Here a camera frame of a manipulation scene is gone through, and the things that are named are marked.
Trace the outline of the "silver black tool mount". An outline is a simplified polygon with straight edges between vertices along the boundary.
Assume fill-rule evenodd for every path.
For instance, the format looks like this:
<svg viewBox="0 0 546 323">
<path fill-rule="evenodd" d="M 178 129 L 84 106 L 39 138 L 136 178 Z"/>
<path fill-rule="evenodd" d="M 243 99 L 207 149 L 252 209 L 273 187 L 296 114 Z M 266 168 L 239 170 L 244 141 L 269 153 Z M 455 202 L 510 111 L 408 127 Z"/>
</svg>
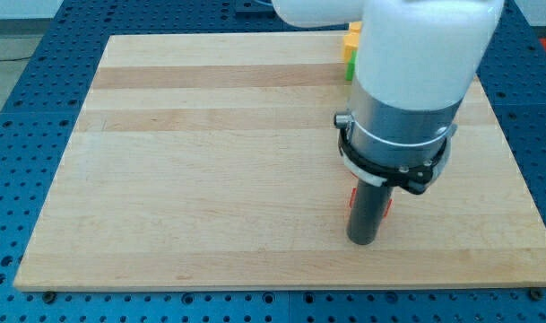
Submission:
<svg viewBox="0 0 546 323">
<path fill-rule="evenodd" d="M 375 99 L 353 79 L 346 110 L 334 115 L 345 166 L 377 188 L 423 194 L 444 170 L 458 105 L 402 109 Z"/>
</svg>

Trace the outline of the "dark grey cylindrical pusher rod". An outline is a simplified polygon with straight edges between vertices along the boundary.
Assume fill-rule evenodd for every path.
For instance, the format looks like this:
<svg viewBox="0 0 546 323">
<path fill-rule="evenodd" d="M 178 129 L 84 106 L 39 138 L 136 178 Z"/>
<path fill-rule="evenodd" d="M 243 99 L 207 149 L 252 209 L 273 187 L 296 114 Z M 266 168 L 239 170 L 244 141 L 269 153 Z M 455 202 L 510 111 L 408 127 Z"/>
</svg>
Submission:
<svg viewBox="0 0 546 323">
<path fill-rule="evenodd" d="M 392 192 L 392 187 L 376 187 L 358 181 L 347 223 L 349 240 L 359 245 L 368 245 L 375 240 Z"/>
</svg>

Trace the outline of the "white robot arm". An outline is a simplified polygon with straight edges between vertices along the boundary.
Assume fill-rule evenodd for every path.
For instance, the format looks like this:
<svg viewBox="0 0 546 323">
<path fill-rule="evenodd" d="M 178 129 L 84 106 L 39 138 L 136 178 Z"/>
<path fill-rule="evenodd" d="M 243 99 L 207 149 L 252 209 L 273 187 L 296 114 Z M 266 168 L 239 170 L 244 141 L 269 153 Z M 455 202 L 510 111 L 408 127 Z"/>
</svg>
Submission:
<svg viewBox="0 0 546 323">
<path fill-rule="evenodd" d="M 347 234 L 367 245 L 394 188 L 424 193 L 451 154 L 455 115 L 490 43 L 502 0 L 273 0 L 290 25 L 359 22 L 339 152 L 357 177 Z"/>
</svg>

